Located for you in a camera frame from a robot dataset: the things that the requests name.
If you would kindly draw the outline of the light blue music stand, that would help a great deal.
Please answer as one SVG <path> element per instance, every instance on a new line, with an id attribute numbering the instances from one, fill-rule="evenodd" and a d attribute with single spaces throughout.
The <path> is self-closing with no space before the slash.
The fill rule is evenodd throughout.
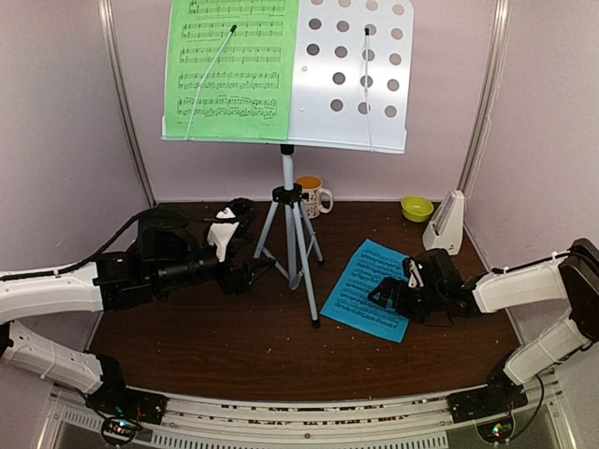
<path id="1" fill-rule="evenodd" d="M 284 183 L 270 214 L 285 213 L 291 288 L 313 285 L 310 259 L 321 258 L 295 183 L 299 146 L 401 154 L 413 48 L 409 1 L 296 1 L 299 4 L 288 135 L 279 147 Z"/>

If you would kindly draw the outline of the green sheet music page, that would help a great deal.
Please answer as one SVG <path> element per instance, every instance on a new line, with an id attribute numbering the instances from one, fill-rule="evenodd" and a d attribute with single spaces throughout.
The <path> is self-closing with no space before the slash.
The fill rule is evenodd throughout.
<path id="1" fill-rule="evenodd" d="M 299 4 L 171 4 L 162 137 L 267 142 L 288 135 Z"/>

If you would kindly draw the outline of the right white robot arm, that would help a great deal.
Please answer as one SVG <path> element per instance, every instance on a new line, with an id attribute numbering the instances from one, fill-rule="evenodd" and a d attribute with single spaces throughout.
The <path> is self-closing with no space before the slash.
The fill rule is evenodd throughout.
<path id="1" fill-rule="evenodd" d="M 598 341 L 598 249 L 575 240 L 562 253 L 514 268 L 495 268 L 464 281 L 445 249 L 431 249 L 402 262 L 400 279 L 385 277 L 369 294 L 378 307 L 392 308 L 416 323 L 435 312 L 448 318 L 486 313 L 549 300 L 564 300 L 565 315 L 535 340 L 519 347 L 480 392 L 480 405 L 500 412 L 516 396 L 515 385 Z"/>

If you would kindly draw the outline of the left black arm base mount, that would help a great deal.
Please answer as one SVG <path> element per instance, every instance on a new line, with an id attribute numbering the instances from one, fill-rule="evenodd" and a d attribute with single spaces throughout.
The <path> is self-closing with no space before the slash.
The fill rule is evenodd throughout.
<path id="1" fill-rule="evenodd" d="M 128 387 L 114 358 L 106 355 L 96 358 L 102 369 L 101 385 L 94 393 L 85 394 L 85 405 L 102 419 L 100 434 L 105 442 L 114 446 L 129 444 L 144 424 L 160 425 L 168 399 Z"/>

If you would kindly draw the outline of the blue paper sheet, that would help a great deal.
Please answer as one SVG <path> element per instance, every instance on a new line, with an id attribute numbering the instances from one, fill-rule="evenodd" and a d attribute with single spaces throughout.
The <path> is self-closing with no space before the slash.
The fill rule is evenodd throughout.
<path id="1" fill-rule="evenodd" d="M 376 305 L 368 299 L 368 294 L 385 277 L 403 281 L 402 262 L 405 259 L 402 253 L 370 239 L 364 240 L 351 256 L 321 314 L 377 338 L 401 343 L 409 320 L 389 306 Z"/>

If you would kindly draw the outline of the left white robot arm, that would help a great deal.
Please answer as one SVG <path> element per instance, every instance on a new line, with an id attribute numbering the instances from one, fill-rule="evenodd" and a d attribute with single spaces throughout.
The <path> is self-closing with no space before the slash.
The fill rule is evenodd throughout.
<path id="1" fill-rule="evenodd" d="M 120 237 L 131 226 L 137 229 L 122 252 L 103 245 L 70 266 L 2 274 L 2 363 L 96 396 L 115 415 L 129 413 L 135 397 L 116 360 L 69 349 L 33 332 L 22 319 L 63 311 L 125 311 L 205 282 L 215 282 L 225 294 L 242 294 L 274 265 L 263 257 L 234 263 L 254 218 L 251 203 L 234 201 L 206 219 L 206 236 L 197 240 L 189 229 L 191 218 L 153 208 L 116 232 Z"/>

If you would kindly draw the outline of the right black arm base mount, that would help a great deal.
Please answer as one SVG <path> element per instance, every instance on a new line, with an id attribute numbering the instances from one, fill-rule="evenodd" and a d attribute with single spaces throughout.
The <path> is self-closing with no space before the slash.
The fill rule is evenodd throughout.
<path id="1" fill-rule="evenodd" d="M 447 404 L 455 424 L 478 420 L 501 413 L 509 413 L 528 404 L 521 384 L 515 384 L 502 369 L 494 369 L 487 384 L 447 397 Z"/>

